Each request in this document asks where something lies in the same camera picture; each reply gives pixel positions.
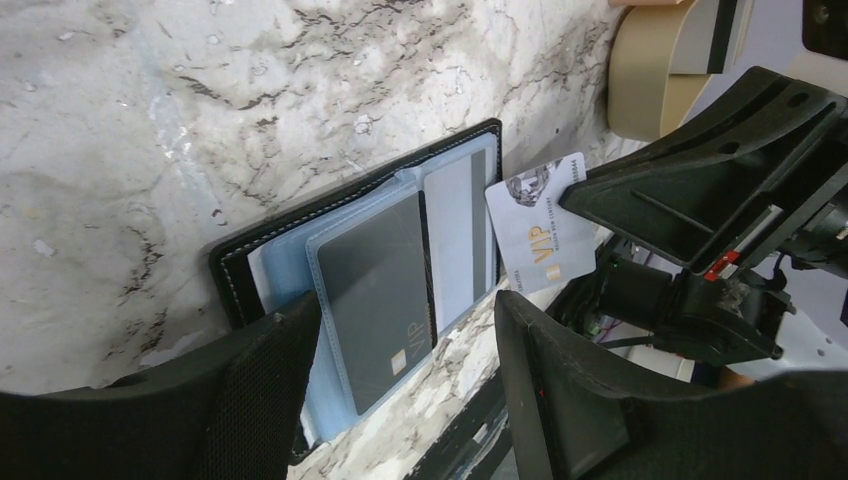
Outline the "black leather card holder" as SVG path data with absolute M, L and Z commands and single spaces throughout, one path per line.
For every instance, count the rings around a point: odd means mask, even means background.
M 313 292 L 321 326 L 293 452 L 364 420 L 496 286 L 491 118 L 221 240 L 208 266 L 234 328 Z

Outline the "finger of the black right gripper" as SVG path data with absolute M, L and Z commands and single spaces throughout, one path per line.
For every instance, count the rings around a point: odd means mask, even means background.
M 847 271 L 847 101 L 762 67 L 683 126 L 591 169 L 559 201 L 697 275 L 781 252 Z

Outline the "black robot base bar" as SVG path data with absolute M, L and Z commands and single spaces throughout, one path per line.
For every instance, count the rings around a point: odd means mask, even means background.
M 414 480 L 489 479 L 511 448 L 502 375 L 497 369 L 406 477 Z

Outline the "dark grey credit card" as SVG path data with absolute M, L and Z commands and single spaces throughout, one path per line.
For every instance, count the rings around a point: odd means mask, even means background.
M 421 206 L 404 193 L 308 243 L 357 415 L 433 349 Z

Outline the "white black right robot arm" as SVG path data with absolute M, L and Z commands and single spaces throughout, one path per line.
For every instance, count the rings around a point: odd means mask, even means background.
M 694 119 L 590 170 L 559 200 L 609 229 L 566 315 L 608 317 L 649 346 L 755 379 L 843 370 L 847 350 L 796 307 L 787 268 L 847 275 L 847 101 L 748 69 Z

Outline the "beige card tray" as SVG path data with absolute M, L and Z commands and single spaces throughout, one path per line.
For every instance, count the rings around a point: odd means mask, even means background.
M 654 141 L 678 128 L 714 77 L 741 55 L 751 1 L 611 1 L 627 9 L 612 45 L 607 119 Z

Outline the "grey VIP credit card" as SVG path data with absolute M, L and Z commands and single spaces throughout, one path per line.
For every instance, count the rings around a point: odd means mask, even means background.
M 492 235 L 484 195 L 489 180 L 486 149 L 423 180 L 438 333 L 447 331 L 493 288 Z

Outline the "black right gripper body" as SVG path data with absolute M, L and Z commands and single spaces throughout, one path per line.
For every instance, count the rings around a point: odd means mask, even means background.
M 608 349 L 641 345 L 715 367 L 844 368 L 847 349 L 796 308 L 781 267 L 847 275 L 847 201 L 828 202 L 787 246 L 772 274 L 739 268 L 736 252 L 725 253 L 704 274 L 677 274 L 640 263 L 614 237 L 597 253 L 595 272 L 564 292 L 556 320 L 590 340 L 599 340 L 602 320 L 629 324 L 642 335 L 606 340 Z

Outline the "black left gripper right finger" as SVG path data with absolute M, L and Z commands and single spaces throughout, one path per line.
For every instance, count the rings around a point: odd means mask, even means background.
M 791 371 L 715 390 L 639 366 L 521 294 L 495 298 L 523 479 L 843 479 L 847 375 Z

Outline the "silver VIP credit card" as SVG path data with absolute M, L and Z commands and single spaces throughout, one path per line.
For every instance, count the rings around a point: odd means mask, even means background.
M 585 158 L 576 152 L 486 189 L 513 290 L 529 295 L 595 271 L 592 224 L 559 205 L 565 190 L 585 179 Z

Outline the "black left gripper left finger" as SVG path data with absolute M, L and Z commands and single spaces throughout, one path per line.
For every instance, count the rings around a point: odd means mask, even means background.
M 321 324 L 314 293 L 99 389 L 1 396 L 5 479 L 283 479 Z

